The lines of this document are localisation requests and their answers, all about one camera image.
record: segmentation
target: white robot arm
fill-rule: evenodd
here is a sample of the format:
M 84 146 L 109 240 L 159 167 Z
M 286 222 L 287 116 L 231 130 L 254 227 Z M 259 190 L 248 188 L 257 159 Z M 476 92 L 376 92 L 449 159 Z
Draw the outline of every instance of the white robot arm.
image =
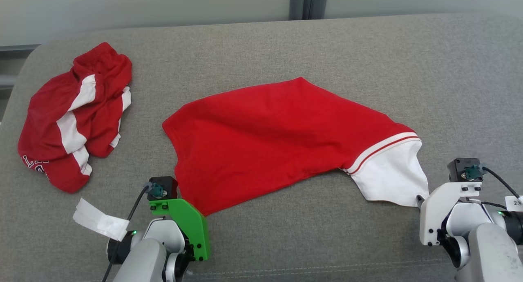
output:
M 116 242 L 110 239 L 111 259 Z M 167 217 L 154 219 L 145 231 L 130 231 L 117 252 L 123 262 L 114 282 L 181 282 L 194 254 L 176 222 Z
M 454 160 L 449 165 L 452 182 L 426 200 L 418 196 L 420 241 L 445 248 L 458 270 L 458 282 L 521 282 L 517 245 L 523 244 L 523 213 L 497 210 L 470 198 L 479 196 L 482 177 L 471 179 L 461 168 L 477 163 L 478 159 Z

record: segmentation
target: black cable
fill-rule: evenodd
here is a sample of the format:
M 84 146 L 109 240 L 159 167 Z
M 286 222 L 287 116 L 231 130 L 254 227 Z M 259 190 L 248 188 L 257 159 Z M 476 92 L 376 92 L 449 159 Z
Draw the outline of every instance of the black cable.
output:
M 495 204 L 493 202 L 488 202 L 488 201 L 482 201 L 481 204 L 487 204 L 489 206 L 493 206 L 493 207 L 499 207 L 499 208 L 502 208 L 504 210 L 507 210 L 507 207 L 501 205 L 501 204 Z
M 496 174 L 495 172 L 493 172 L 491 169 L 487 168 L 487 167 L 482 167 L 483 170 L 489 172 L 492 174 L 492 176 L 494 176 L 496 179 L 498 179 L 503 185 L 505 185 L 505 187 L 507 187 L 508 191 L 510 191 L 510 193 L 514 194 L 514 196 L 519 199 L 519 195 L 518 193 L 516 193 L 516 191 L 514 191 L 514 189 L 512 189 L 512 187 L 510 187 L 510 185 L 508 185 L 508 183 L 505 182 L 505 180 L 503 180 L 500 176 L 498 176 L 498 174 Z
M 138 198 L 134 202 L 134 206 L 131 209 L 131 213 L 129 213 L 129 216 L 127 217 L 128 221 L 130 221 L 132 218 L 132 215 L 134 215 L 134 211 L 136 210 L 136 207 L 138 207 L 138 203 L 140 203 L 140 200 L 142 199 L 142 196 L 147 191 L 147 189 L 149 189 L 149 186 L 145 186 L 142 189 L 142 192 L 140 192 L 140 196 L 138 196 Z M 107 277 L 109 276 L 109 272 L 111 271 L 112 264 L 114 264 L 114 260 L 116 259 L 116 253 L 118 252 L 118 247 L 120 247 L 120 243 L 121 243 L 120 241 L 118 241 L 118 243 L 116 243 L 116 247 L 114 248 L 114 251 L 112 252 L 112 257 L 111 257 L 111 260 L 109 261 L 109 265 L 107 266 L 107 270 L 105 271 L 105 275 L 103 275 L 103 279 L 101 280 L 102 282 L 106 282 Z

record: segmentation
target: white paper tag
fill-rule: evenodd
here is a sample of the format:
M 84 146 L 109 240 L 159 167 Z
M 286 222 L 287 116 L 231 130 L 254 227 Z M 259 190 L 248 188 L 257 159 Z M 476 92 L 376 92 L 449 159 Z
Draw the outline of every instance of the white paper tag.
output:
M 508 211 L 523 211 L 523 204 L 515 196 L 505 196 Z
M 83 198 L 80 198 L 80 202 L 76 206 L 73 220 L 86 228 L 118 241 L 123 240 L 129 225 L 128 220 L 106 215 Z

